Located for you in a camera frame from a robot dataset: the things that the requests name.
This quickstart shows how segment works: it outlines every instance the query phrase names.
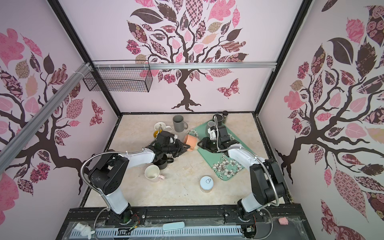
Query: tree wall decal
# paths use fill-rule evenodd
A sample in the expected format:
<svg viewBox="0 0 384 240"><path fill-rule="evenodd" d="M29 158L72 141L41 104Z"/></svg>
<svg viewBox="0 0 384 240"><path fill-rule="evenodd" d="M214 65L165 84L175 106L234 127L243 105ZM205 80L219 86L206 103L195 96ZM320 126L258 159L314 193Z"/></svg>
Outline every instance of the tree wall decal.
<svg viewBox="0 0 384 240"><path fill-rule="evenodd" d="M203 7L203 1L208 2L208 8ZM139 42L128 40L127 49L136 56L136 62L147 59L151 63L210 63L210 62L242 62L248 54L232 53L239 52L246 42L235 42L241 29L235 28L240 21L240 12L235 6L235 0L185 0L186 10L181 12L183 0L152 1L136 0L143 7L131 14L139 17L144 24L136 24L128 21L129 30L132 36ZM208 10L207 20L202 19L203 13ZM208 27L206 21L216 19L218 22L211 23ZM164 26L154 28L151 25L164 23ZM148 55L140 54L141 51L149 51ZM232 54L222 56L222 50ZM179 69L179 70L152 70L152 75L158 76L159 82L163 79L167 83L177 82L177 87L183 93L183 100L174 108L184 106L186 110L193 112L190 106L201 106L191 99L185 81L196 79L200 81L201 75L207 80L213 81L212 77L222 77L231 71L229 69L210 69L208 72L201 69ZM224 96L229 97L232 93L238 93L238 87L226 88Z"/></svg>
<svg viewBox="0 0 384 240"><path fill-rule="evenodd" d="M288 116L293 121L292 129L296 135L293 147L289 155L275 150L283 161L283 174L286 169L293 184L291 165L301 147L310 145L308 154L314 154L314 163L320 164L320 160L324 159L325 183L329 186L333 179L340 196L365 218L364 196L367 195L371 207L384 220L383 195L361 189L365 187L373 191L383 191L382 184L371 177L382 174L384 166L372 164L369 159L359 160L353 155L357 152L369 152L384 157L382 149L372 149L368 145L373 141L384 144L384 129L380 127L384 124L384 108L372 109L371 106L374 102L384 101L384 68L381 64L384 54L380 61L376 56L376 52L383 51L383 34L377 33L377 27L368 27L371 22L381 21L379 28L383 31L384 7L366 8L369 10L369 23L364 38L364 24L359 19L348 19L348 38L357 44L345 38L330 39L333 54L326 53L321 45L315 52L311 66L308 62L299 66L298 80L291 85L289 95L284 97L284 102L293 110ZM334 60L341 63L337 65L340 68L333 67ZM376 67L378 70L372 71L376 63L379 64ZM344 70L351 71L351 66L358 75ZM372 124L372 127L363 127L363 123ZM349 175L354 173L363 173L366 176Z"/></svg>

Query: floral mat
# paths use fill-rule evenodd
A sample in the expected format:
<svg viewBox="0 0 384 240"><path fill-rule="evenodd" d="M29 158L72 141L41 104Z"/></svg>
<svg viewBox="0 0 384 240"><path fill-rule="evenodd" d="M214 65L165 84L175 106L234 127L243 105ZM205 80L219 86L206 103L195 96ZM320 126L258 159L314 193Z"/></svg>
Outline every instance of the floral mat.
<svg viewBox="0 0 384 240"><path fill-rule="evenodd" d="M202 140L204 137L207 137L205 134L205 127L207 126L207 123L208 122L203 123L200 126L189 130L187 134ZM244 148L251 151L251 149L249 149L249 147L247 147L229 128L227 128L227 131L231 139L236 139L241 143L241 145L243 145ZM227 157L224 153L211 153L200 147L197 151L221 180L227 181L244 169L240 163L230 157Z"/></svg>

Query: can lid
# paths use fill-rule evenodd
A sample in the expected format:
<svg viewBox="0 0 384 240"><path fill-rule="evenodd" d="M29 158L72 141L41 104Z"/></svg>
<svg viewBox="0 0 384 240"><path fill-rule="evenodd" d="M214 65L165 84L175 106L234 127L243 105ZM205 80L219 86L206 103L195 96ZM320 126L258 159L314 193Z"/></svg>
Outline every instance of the can lid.
<svg viewBox="0 0 384 240"><path fill-rule="evenodd" d="M200 187L204 190L211 190L214 187L214 181L209 176L204 176L200 180Z"/></svg>

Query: pink object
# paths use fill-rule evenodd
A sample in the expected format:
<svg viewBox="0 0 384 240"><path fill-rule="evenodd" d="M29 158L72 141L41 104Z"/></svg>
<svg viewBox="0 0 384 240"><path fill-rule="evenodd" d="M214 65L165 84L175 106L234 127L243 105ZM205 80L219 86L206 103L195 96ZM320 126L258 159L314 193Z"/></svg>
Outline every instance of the pink object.
<svg viewBox="0 0 384 240"><path fill-rule="evenodd" d="M288 219L286 217L279 218L280 225L288 225Z"/></svg>
<svg viewBox="0 0 384 240"><path fill-rule="evenodd" d="M290 91L289 95L284 97L284 102L288 103L288 107L291 110L298 109L304 104L300 99L299 93L294 91Z"/></svg>
<svg viewBox="0 0 384 240"><path fill-rule="evenodd" d="M364 24L359 19L351 19L347 18L347 34L348 38L355 43L360 43L363 35L364 35Z"/></svg>

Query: black wire mesh basket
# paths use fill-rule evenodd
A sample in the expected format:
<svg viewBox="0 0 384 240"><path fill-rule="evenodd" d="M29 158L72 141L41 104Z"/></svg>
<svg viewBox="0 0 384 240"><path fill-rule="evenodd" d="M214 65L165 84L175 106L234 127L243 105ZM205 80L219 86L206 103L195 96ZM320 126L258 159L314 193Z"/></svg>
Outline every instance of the black wire mesh basket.
<svg viewBox="0 0 384 240"><path fill-rule="evenodd" d="M83 81L90 91L149 92L153 77L148 61L132 61L138 66L97 65L94 71L85 75Z"/></svg>

